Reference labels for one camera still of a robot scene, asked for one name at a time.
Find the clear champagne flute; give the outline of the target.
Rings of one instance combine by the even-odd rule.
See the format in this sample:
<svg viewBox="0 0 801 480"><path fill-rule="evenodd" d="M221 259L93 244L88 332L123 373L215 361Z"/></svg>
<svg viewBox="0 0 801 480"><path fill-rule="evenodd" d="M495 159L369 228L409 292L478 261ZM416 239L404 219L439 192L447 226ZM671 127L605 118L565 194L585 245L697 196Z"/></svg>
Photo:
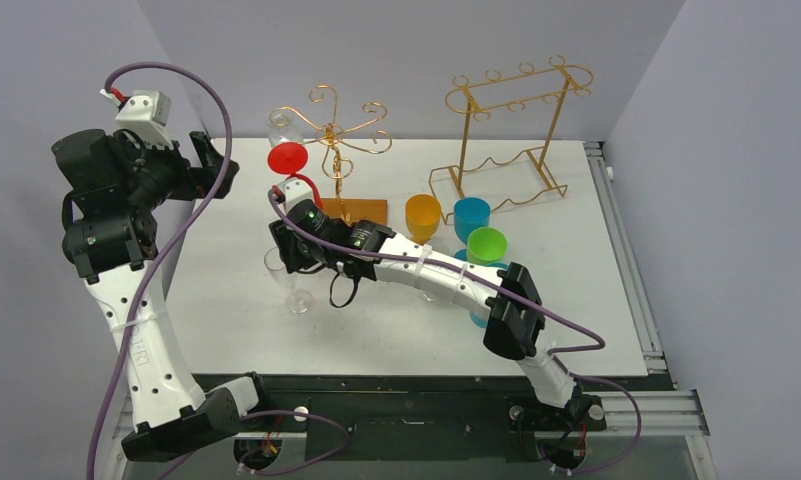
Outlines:
<svg viewBox="0 0 801 480"><path fill-rule="evenodd" d="M269 249L263 257L264 266L271 278L286 291L285 306L292 315L308 313L314 303L312 295L297 285L298 277L290 274L278 247Z"/></svg>

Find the red plastic goblet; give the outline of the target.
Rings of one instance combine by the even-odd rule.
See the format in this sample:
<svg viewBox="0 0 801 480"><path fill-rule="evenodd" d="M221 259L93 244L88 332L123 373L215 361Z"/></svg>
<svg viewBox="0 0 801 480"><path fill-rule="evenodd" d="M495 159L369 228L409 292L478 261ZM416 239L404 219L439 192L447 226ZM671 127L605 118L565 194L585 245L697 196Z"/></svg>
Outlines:
<svg viewBox="0 0 801 480"><path fill-rule="evenodd" d="M301 173L308 159L308 151L302 144L282 142L271 148L267 156L267 163L269 168L277 174L304 181L312 190L314 203L322 209L323 201L319 189L310 177Z"/></svg>

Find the gold spiral rack wooden base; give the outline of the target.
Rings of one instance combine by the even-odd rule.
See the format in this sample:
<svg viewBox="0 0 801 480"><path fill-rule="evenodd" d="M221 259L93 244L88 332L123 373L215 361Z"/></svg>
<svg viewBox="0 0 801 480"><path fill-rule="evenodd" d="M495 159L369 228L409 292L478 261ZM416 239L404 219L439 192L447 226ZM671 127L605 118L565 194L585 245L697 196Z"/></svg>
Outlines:
<svg viewBox="0 0 801 480"><path fill-rule="evenodd" d="M345 128L337 121L338 93L334 87L325 84L317 85L310 91L309 99L315 104L326 100L330 101L332 113L328 122L323 124L315 123L294 107L281 106L272 109L268 114L270 126L287 128L294 124L296 118L299 118L314 130L314 138L305 140L304 145L319 144L324 147L321 171L333 181L334 187L334 193L330 197L320 196L323 209L327 214L331 217L340 218L348 225L359 220L386 224L388 220L388 202L386 200L344 198L342 193L343 181L355 169L353 161L343 155L343 147L370 155L381 155L391 149L393 138L384 130L375 130L371 136L374 145L377 145L381 140L387 142L383 148L378 150L356 146L346 139L350 133L371 127L383 120L388 114L386 106L375 101L366 102L362 106L362 111L365 114L372 115L372 118L354 127Z"/></svg>

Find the patterned clear glass goblet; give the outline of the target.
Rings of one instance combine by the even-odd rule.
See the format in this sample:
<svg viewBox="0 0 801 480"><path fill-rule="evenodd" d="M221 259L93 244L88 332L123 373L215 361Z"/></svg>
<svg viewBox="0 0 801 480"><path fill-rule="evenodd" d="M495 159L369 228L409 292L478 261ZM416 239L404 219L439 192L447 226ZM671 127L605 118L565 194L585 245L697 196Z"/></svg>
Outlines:
<svg viewBox="0 0 801 480"><path fill-rule="evenodd" d="M302 144L300 129L295 124L296 116L287 109L276 108L267 115L268 141L271 147L283 143Z"/></svg>

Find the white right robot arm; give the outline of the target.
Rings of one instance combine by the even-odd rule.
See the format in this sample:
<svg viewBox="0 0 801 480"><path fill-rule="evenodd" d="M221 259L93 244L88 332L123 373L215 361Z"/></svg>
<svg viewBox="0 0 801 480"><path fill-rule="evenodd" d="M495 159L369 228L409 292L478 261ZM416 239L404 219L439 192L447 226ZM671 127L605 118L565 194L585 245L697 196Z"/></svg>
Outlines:
<svg viewBox="0 0 801 480"><path fill-rule="evenodd" d="M599 398L585 393L558 359L562 348L539 342L549 320L584 335L589 330L545 308L526 267L462 262L385 225L363 221L344 226L309 198L288 206L280 190L268 196L278 216L271 233L288 272L327 269L353 284L367 279L405 285L460 306L487 320L484 346L520 366L548 424L574 427L603 420Z"/></svg>

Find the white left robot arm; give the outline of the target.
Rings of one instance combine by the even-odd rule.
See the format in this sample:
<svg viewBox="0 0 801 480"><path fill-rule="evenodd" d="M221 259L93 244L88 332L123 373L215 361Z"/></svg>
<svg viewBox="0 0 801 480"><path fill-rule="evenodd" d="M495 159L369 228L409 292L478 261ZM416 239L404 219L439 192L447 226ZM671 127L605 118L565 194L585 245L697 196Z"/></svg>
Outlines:
<svg viewBox="0 0 801 480"><path fill-rule="evenodd" d="M190 140L198 165L177 147L146 145L126 129L83 130L52 146L71 187L62 206L62 249L114 337L133 408L121 446L136 462L170 461L234 436L242 423L261 430L274 416L255 373L202 388L172 327L153 211L167 200L223 198L239 169L207 134L194 131Z"/></svg>

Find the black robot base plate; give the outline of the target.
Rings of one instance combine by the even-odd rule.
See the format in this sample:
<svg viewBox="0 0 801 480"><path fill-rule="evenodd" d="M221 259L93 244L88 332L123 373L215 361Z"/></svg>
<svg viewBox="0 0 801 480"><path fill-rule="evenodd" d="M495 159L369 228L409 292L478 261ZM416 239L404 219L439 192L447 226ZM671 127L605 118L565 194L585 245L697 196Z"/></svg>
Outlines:
<svg viewBox="0 0 801 480"><path fill-rule="evenodd" d="M566 407L536 399L517 376L306 376L262 380L261 417L245 422L241 453L268 468L301 440L308 460L507 462L585 457L607 427L599 396L578 388Z"/></svg>

